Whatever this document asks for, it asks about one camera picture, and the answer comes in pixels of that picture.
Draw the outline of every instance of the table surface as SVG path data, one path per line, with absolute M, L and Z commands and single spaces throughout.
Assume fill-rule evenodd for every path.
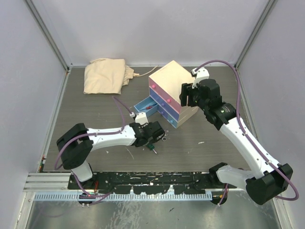
M 228 67 L 207 67 L 210 78 L 215 79 L 221 89 L 223 100 L 236 105 L 237 84 Z M 146 73 L 150 67 L 135 67 L 136 73 Z M 106 129 L 122 124 L 118 109 L 112 100 L 113 94 L 83 94 L 84 68 L 73 68 L 68 78 L 61 108 L 51 138 L 44 171 L 53 171 L 58 155 L 56 140 L 77 123 L 87 128 Z M 116 95 L 129 107 L 133 107 L 149 96 L 148 75 L 133 78 Z M 241 117 L 245 120 L 244 110 Z M 126 123 L 133 120 L 124 112 Z M 220 162 L 236 168 L 248 169 L 246 161 L 234 145 L 213 125 L 206 121 L 203 111 L 193 115 L 179 128 L 172 127 L 159 113 L 149 121 L 159 121 L 168 130 L 166 141 L 155 145 L 156 155 L 146 147 L 114 146 L 93 151 L 87 160 L 93 171 L 208 171 Z

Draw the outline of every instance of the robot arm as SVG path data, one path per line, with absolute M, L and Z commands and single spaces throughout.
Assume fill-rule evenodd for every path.
M 88 154 L 94 150 L 110 146 L 145 146 L 158 142 L 165 134 L 158 122 L 149 123 L 146 113 L 139 113 L 135 122 L 122 128 L 91 129 L 84 123 L 76 124 L 57 141 L 60 151 L 63 146 L 79 135 L 87 135 L 72 142 L 62 153 L 61 160 L 64 169 L 72 170 L 80 182 L 92 178 L 93 172 L 86 161 Z
M 238 149 L 248 163 L 251 171 L 232 168 L 226 163 L 212 167 L 211 181 L 215 184 L 228 183 L 247 191 L 257 204 L 264 204 L 287 189 L 288 183 L 269 165 L 277 166 L 289 179 L 293 170 L 288 164 L 281 165 L 260 145 L 255 137 L 247 130 L 242 118 L 240 121 L 247 130 L 247 135 L 254 141 L 262 153 L 268 158 L 266 162 L 243 134 L 236 116 L 236 109 L 229 103 L 223 102 L 219 85 L 205 68 L 197 72 L 192 70 L 194 83 L 182 84 L 180 95 L 182 106 L 198 106 L 208 122 L 220 130 Z

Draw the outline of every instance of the blue drawer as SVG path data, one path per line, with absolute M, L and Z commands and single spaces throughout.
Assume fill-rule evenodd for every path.
M 168 116 L 167 112 L 161 106 L 159 106 L 159 105 L 158 105 L 158 111 L 159 111 L 160 114 L 162 114 L 162 116 L 164 118 L 167 119 L 167 116 Z
M 153 89 L 149 88 L 149 95 L 153 98 L 170 116 L 176 121 L 179 120 L 179 114 L 172 109 Z
M 171 117 L 161 106 L 158 106 L 158 112 L 170 123 L 172 124 L 175 128 L 177 128 L 177 121 Z
M 151 109 L 146 109 L 146 107 L 148 106 L 153 106 L 153 107 Z M 158 104 L 151 97 L 147 97 L 146 99 L 136 104 L 134 108 L 137 113 L 145 112 L 146 117 L 149 117 L 158 111 Z

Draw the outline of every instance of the black mounting plate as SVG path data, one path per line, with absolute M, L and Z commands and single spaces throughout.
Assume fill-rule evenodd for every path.
M 164 194 L 171 185 L 176 195 L 204 194 L 207 188 L 224 188 L 224 184 L 212 184 L 206 172 L 97 172 L 82 186 L 84 189 L 95 189 L 96 182 L 99 193 L 116 194 L 130 194 L 131 188 L 134 194 Z M 70 176 L 68 189 L 80 189 L 73 175 Z

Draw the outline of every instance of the beige cloth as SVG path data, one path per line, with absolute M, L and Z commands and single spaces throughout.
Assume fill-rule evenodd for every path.
M 121 88 L 139 74 L 124 59 L 100 58 L 85 69 L 84 94 L 121 94 Z

